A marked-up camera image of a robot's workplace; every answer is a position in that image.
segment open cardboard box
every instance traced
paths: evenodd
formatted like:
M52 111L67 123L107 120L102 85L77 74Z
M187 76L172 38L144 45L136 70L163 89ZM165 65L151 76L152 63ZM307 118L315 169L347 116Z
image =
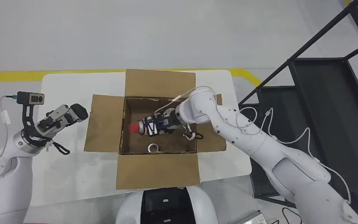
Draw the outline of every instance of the open cardboard box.
M211 124L197 125L204 139L193 141L183 129L155 137L129 133L129 124L194 88L195 79L195 73L127 69L124 97L93 96L84 150L119 154L116 189L199 185L197 153L225 151L226 141ZM158 153L148 152L151 143L159 145Z

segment cable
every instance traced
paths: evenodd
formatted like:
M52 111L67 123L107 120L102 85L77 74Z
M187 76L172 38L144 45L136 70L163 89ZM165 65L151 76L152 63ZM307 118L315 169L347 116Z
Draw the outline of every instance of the cable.
M208 88L210 88L210 89L214 92L214 90L213 90L211 87L209 87L209 86L198 86L198 87L191 88L191 89L189 89L188 91L186 91L185 93L183 93L183 94L181 94L181 95L175 97L174 99L172 99L172 101L171 101L169 104L166 104L166 105L162 106L161 108L159 108L158 110L156 110L154 113L156 113L156 112L162 110L163 108L166 108L167 106L171 105L172 103L174 103L175 101L177 101L177 100L178 100L179 98L181 98L182 96L185 96L187 93L193 92L193 91L196 90L197 88L201 88L201 87L208 87Z
M292 141L292 142L282 142L282 141L278 140L276 136L273 136L273 135L271 134L271 132L270 132L271 123L272 123L272 118L274 117L274 109L273 109L273 108L270 108L270 109L268 110L268 112L271 113L271 118L270 118L270 122L269 122L269 124L268 124L267 132L268 132L268 134L269 134L272 138L274 138L276 141L280 142L281 144L292 144L292 143L295 143L295 142L297 142L298 140L300 140L300 139L304 136L304 134L305 134L306 132L308 133L308 141L307 141L307 151L308 151L308 154L310 155L310 157L311 157L312 159L317 160L318 163L319 163L321 166L323 166L323 167L326 168L327 170L329 170L329 171L335 173L335 174L342 180L342 182L344 183L344 185L345 185L345 187L346 187L347 194L348 194L348 199L345 199L345 201L346 201L348 204L351 204L351 192L350 192L349 187L348 187L348 184L346 183L346 181L344 180L344 178L343 178L336 170L334 170L334 169L332 169L332 168L329 168L328 166L326 166L325 164L321 163L316 157L314 157L314 156L312 155L311 150L310 150L310 147L309 147L309 146L310 146L310 139L311 139L311 131L310 131L310 128L309 128L309 127L306 127L305 130L303 131L303 133L302 133L296 140L294 140L294 141Z
M286 217L285 209L288 210L288 211L290 211L290 212L292 212L293 214L297 215L297 216L300 218L300 220L301 220L301 221L300 221L300 224L302 224L302 218L301 218L301 216L300 216L299 214L295 213L294 211L292 211L291 209L285 207L285 208L282 208L282 214L284 215L287 224L290 224L290 222L289 222L289 220L288 220L287 217Z
M0 97L0 112L1 112L1 115L3 116L4 114L4 111L2 109L2 99L5 98L5 97L12 97L12 96L2 96ZM2 155L4 154L4 151L6 149L6 145L7 145L7 138L8 138L8 128L7 128L7 123L5 122L5 130L6 130L6 134L5 134L5 145L4 145L4 149L1 151L0 153L0 157L2 157Z
M251 107L251 106L248 106L248 107L246 107L246 108L241 109L240 112L243 111L243 110L246 110L246 109L251 109L251 110L253 110L253 111L255 112L255 118L254 118L254 120L251 121L249 124L247 124L247 125L245 125L245 126L242 126L242 127L239 127L239 125L238 125L238 123L237 123L237 116L236 116L235 122L236 122L236 125L237 125L238 128L247 128L247 127L249 127L251 124L253 124L253 123L256 121L256 119L257 119L257 110L256 110L255 108L253 108L253 107Z

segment gray floor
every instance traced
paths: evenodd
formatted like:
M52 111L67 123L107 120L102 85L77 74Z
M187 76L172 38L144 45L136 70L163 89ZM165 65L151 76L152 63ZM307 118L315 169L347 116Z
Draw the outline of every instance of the gray floor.
M340 0L0 1L0 71L231 67L253 68L264 79L342 7ZM351 19L344 19L304 56L346 55L358 48L357 37ZM351 63L357 71L358 59ZM273 85L287 84L287 76L278 76ZM240 78L233 82L238 100L252 88ZM0 83L0 95L40 89L41 82ZM21 107L11 101L4 107L11 116L10 133L21 129ZM268 223L284 222L281 206L252 199L249 176L210 181L202 188L219 223L233 223L258 209ZM125 197L30 208L25 221L114 223Z

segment white wire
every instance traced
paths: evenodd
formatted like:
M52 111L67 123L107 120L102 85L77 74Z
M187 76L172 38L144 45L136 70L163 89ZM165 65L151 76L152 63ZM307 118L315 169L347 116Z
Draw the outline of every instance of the white wire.
M2 99L5 98L6 96L2 96L0 98L0 112L2 113L2 115L4 114L4 111L2 110ZM8 129L7 129L7 123L5 122L5 130L6 130L6 134L5 134L5 145L4 145L4 149L1 151L0 153L0 157L2 157L2 155L4 154L4 151L5 151L5 148L6 148L6 145L7 145L7 138L8 138Z
M169 104L166 104L166 105L162 106L161 108L159 108L158 110L156 110L154 113L156 113L156 112L162 110L163 108L166 108L167 106L171 105L172 103L174 103L175 101L177 101L177 100L178 100L179 98L181 98L182 96L185 96L187 93L193 92L193 91L196 90L197 88L201 88L201 87L207 87L207 88L211 89L212 92L214 92L214 94L215 94L215 91L214 91L210 86L197 86L197 87L191 88L191 89L189 89L188 91L186 91L185 93L183 93L183 94L181 94L181 95L175 97Z
M251 124L253 124L253 123L256 121L256 119L257 119L257 110L256 110L255 108L253 108L253 107L251 107L251 106L247 106L247 107L241 109L240 112L243 111L243 110L245 110L245 109L251 109L251 110L253 110L253 111L255 112L255 118L254 118L254 120L251 121L249 124L247 124L247 125L245 125L245 126L242 126L242 127L239 127L239 125L238 125L238 123L237 123L237 115L236 115L235 122L236 122L236 125L237 125L238 128L247 128L247 127L249 127Z
M297 142L298 140L300 140L300 139L304 136L304 134L306 134L306 132L308 132L308 141L307 141L308 154L310 155L310 157L312 157L313 159L317 160L318 163L319 163L321 166L323 166L323 167L326 168L327 170L329 170L329 171L335 173L335 174L342 180L342 182L344 183L344 185L345 185L345 187L346 187L347 194L348 194L348 199L345 200L345 201L346 201L348 204L351 204L351 192L350 192L349 187L348 187L348 184L346 183L346 181L344 180L344 178L343 178L336 170L334 170L334 169L332 169L332 168L329 168L328 166L326 166L325 164L321 163L317 158L315 158L315 157L312 155L311 150L310 150L310 147L309 147L309 146L310 146L310 139L311 139L311 131L310 131L310 128L309 128L309 127L306 127L305 130L303 131L303 133L302 133L296 140L294 140L294 141L292 141L292 142L282 142L282 141L278 140L278 139L276 138L276 136L273 136L273 135L271 134L271 132L270 132L271 123L272 123L272 118L274 117L274 109L273 109L273 108L270 108L270 109L268 110L268 112L271 113L271 118L270 118L270 122L269 122L269 124L268 124L267 132L268 132L268 134L269 134L271 137L274 137L278 142L280 142L280 143L282 143L282 144L292 144L292 143L295 143L295 142Z

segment black panel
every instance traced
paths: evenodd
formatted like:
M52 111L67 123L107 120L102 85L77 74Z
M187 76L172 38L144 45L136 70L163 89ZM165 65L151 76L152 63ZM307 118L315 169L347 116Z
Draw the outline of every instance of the black panel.
M163 188L144 191L140 223L195 224L187 189Z
M326 165L339 172L358 192L358 84L349 62L342 59L297 59L290 71L310 115ZM347 198L337 175L332 186Z
M260 105L243 105L241 108L246 106L254 107L258 112L257 120L255 125L261 126L262 121L265 117L265 113L270 109L274 109L274 117L271 124L271 134L275 135L279 140L284 142L291 142L297 139L306 127L309 127L308 122L304 116L303 109L300 105L297 91L294 86L278 86L278 87L263 87L257 93ZM241 112L251 120L254 119L255 113L246 109ZM269 126L270 116L267 117L263 131L267 133ZM307 150L307 139L306 134L299 141L288 144L287 146L296 148L303 152ZM319 153L320 147L316 141L315 134L311 133L311 144L310 149L320 160L324 160L324 157ZM251 160L252 172L251 182L255 195L261 196L277 196L277 191L272 187L266 173L261 166L255 161Z

